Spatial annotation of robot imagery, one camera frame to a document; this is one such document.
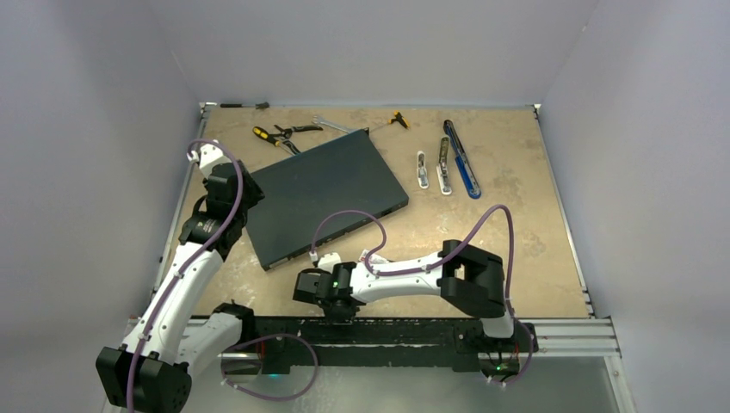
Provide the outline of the blue stapler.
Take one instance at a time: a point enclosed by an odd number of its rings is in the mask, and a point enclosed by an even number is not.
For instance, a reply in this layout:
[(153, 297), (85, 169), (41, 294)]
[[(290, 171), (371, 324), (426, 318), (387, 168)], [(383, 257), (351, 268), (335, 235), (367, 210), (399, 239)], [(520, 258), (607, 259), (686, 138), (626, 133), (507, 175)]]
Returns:
[(464, 182), (467, 194), (470, 198), (476, 200), (482, 194), (481, 188), (468, 161), (466, 151), (458, 136), (453, 121), (445, 120), (443, 122), (443, 130), (449, 137), (449, 141), (455, 151), (456, 166), (460, 172), (461, 179)]

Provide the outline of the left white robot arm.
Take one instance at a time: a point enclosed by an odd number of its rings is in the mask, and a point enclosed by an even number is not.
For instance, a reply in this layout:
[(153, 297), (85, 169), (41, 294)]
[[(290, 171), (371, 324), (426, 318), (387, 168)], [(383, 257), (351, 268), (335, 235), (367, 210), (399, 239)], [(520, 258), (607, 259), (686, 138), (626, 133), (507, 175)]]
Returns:
[(244, 164), (202, 161), (206, 194), (182, 226), (167, 275), (148, 308), (116, 348), (105, 347), (96, 371), (110, 404), (129, 412), (179, 412), (197, 375), (225, 349), (254, 346), (251, 309), (220, 305), (185, 336), (196, 303), (243, 234), (247, 213), (264, 195)]

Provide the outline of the white stapler part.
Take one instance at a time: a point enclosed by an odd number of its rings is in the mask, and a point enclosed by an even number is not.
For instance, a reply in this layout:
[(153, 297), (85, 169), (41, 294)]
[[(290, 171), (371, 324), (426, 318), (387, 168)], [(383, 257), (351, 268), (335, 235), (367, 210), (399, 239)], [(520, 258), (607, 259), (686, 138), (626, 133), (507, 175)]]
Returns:
[(429, 179), (425, 164), (425, 153), (423, 151), (417, 152), (417, 179), (420, 188), (426, 189), (429, 187)]

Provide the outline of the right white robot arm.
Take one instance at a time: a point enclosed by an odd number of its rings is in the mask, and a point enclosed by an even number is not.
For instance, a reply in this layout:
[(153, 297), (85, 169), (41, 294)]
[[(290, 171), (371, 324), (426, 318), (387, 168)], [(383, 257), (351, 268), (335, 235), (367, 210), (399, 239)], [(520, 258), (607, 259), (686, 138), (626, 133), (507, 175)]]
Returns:
[(447, 240), (441, 250), (407, 261), (387, 261), (369, 250), (356, 262), (327, 254), (298, 273), (293, 299), (316, 305), (334, 323), (346, 323), (376, 301), (437, 296), (478, 319), (486, 344), (503, 350), (517, 339), (505, 288), (500, 256)]

